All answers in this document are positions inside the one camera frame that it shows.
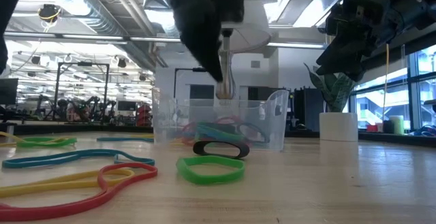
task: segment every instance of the ceiling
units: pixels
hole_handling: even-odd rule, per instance
[[[99,10],[107,11],[118,24],[130,36],[145,36],[142,22],[138,22],[131,14],[133,5],[129,0],[127,5],[120,0],[98,0],[101,5]],[[178,37],[174,27],[172,11],[164,2],[165,0],[134,0],[135,4],[141,7],[151,22],[151,31],[158,36]],[[324,35],[314,29],[321,25],[323,16],[328,14],[329,9],[339,0],[263,0],[264,10],[268,17],[272,41],[275,42],[298,42],[301,44],[325,44]],[[43,32],[48,23],[42,22],[37,11],[43,4],[60,5],[63,10],[56,21],[56,25],[48,29],[49,33],[69,33],[95,35],[97,32],[89,25],[86,25],[86,16],[75,15],[79,13],[79,7],[66,7],[62,0],[20,0],[14,15],[10,21],[8,31],[31,31]],[[151,71],[139,68],[136,56],[127,52],[119,44],[99,43],[55,43],[36,41],[8,41],[8,49],[12,59],[9,65],[12,68],[11,77],[20,78],[21,99],[24,100],[27,94],[44,93],[48,96],[54,95],[53,81],[56,79],[57,63],[71,61],[86,61],[93,63],[90,67],[71,66],[64,70],[61,76],[62,95],[64,97],[78,96],[86,97],[90,94],[102,96],[101,85],[104,83],[105,75],[99,66],[95,64],[110,65],[109,92],[110,99],[141,99],[150,101],[151,87],[154,77]],[[139,45],[139,49],[150,54],[149,45]],[[182,44],[158,44],[153,48],[154,54],[172,67],[192,65],[195,59]],[[263,53],[266,58],[272,53],[271,47],[263,47],[255,52]],[[34,54],[41,58],[40,64],[32,64],[30,56]],[[126,67],[118,67],[118,60],[125,59]],[[154,66],[160,66],[154,59]],[[29,72],[35,72],[35,77],[30,77]],[[139,75],[144,74],[146,81],[139,81]],[[74,84],[86,83],[84,88],[75,88]]]

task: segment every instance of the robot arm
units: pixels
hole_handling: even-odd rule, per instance
[[[359,81],[363,56],[416,27],[436,21],[436,0],[343,0],[326,20],[325,33],[336,36],[317,60],[319,75],[343,72]]]

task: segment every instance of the wooden table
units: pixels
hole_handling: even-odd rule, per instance
[[[243,180],[196,186],[176,171],[184,148],[145,142],[96,142],[120,133],[77,133],[76,148],[114,148],[157,162],[159,175],[121,191],[103,206],[40,223],[436,223],[436,150],[395,144],[344,144],[289,139],[282,153],[252,151]],[[71,149],[0,148],[0,160]],[[111,164],[84,159],[53,167],[2,169],[0,185],[16,185]],[[84,199],[98,189],[5,198],[12,206],[49,206]]]

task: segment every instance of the red rubber band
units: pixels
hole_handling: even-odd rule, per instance
[[[115,170],[122,167],[140,167],[149,172],[132,176],[131,178],[120,182],[113,188],[108,189],[108,184],[104,180],[103,174],[109,170]],[[11,207],[5,204],[0,204],[0,221],[36,221],[44,219],[52,219],[58,217],[66,217],[72,214],[78,214],[87,210],[101,206],[111,200],[121,189],[128,185],[146,180],[157,175],[157,168],[144,163],[120,163],[103,167],[97,176],[97,182],[102,189],[97,195],[68,204],[60,204],[57,206],[19,208]]]

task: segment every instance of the plastic container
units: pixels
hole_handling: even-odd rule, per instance
[[[188,99],[177,101],[153,89],[156,144],[192,146],[198,140],[244,142],[252,148],[283,149],[289,92],[266,101]]]

